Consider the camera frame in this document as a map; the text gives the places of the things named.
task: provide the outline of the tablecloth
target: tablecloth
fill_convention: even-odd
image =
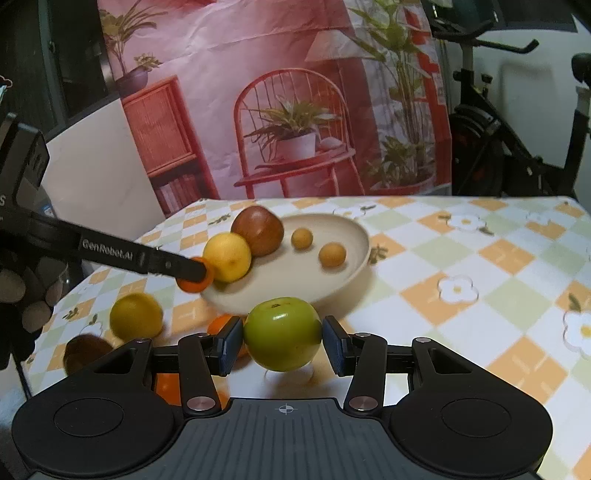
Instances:
[[[591,218],[566,198],[336,197],[246,201],[199,200],[141,242],[200,255],[228,231],[244,207],[279,216],[324,212],[355,219],[373,246],[355,293],[323,307],[349,332],[372,332],[390,344],[430,337],[542,402],[554,424],[540,474],[548,480],[591,478]],[[64,378],[66,342],[81,332],[121,342],[109,310],[125,294],[152,294],[164,310],[157,345],[204,331],[220,312],[172,278],[102,267],[54,309],[27,361],[34,392]],[[350,378],[332,372],[320,349],[310,377],[277,377],[252,361],[214,377],[221,397],[336,397]],[[407,393],[389,375],[386,403]]]

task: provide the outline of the yellow lemon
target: yellow lemon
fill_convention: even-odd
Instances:
[[[230,283],[246,275],[251,267],[252,255],[243,237],[223,232],[207,241],[203,258],[213,265],[216,280]]]
[[[109,323],[116,337],[129,342],[157,336],[162,331],[162,316],[162,307],[152,295],[130,293],[115,302]]]

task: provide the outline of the backdrop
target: backdrop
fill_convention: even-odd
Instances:
[[[99,0],[166,215],[200,197],[427,193],[450,181],[440,68],[414,0]]]

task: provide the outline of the lampshade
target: lampshade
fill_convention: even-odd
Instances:
[[[373,57],[359,47],[341,30],[321,30],[316,34],[306,61],[338,59],[370,59]]]

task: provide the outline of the metal screw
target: metal screw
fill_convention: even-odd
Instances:
[[[187,406],[191,410],[206,411],[216,406],[216,401],[212,397],[193,397],[187,400]]]
[[[353,397],[349,400],[349,407],[357,411],[370,411],[378,406],[378,401],[373,397]]]

